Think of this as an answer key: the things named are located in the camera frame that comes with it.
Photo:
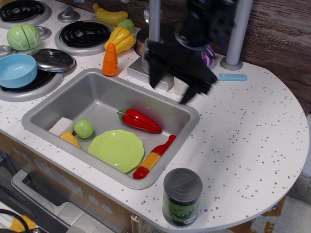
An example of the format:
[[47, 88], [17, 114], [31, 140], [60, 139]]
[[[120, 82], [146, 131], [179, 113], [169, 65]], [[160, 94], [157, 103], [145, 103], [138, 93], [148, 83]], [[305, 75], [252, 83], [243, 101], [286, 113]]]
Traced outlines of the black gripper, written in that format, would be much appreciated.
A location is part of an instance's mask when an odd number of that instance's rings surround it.
[[149, 42], [146, 60], [149, 63], [150, 86], [155, 88], [164, 74], [169, 73], [189, 85], [180, 104], [188, 103], [197, 93], [207, 94], [217, 81], [207, 67], [200, 50], [190, 50], [175, 42], [170, 45]]

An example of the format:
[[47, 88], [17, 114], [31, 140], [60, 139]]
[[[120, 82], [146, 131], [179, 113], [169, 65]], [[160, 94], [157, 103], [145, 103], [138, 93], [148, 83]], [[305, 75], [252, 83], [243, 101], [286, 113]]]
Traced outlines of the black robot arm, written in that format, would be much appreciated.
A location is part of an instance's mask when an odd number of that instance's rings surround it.
[[175, 41], [170, 45], [148, 44], [145, 58], [150, 86], [155, 87], [169, 73], [189, 86], [181, 104], [195, 94], [207, 94], [217, 77], [204, 63], [202, 51], [210, 42], [231, 33], [235, 4], [234, 0], [188, 0], [187, 13], [174, 31]]

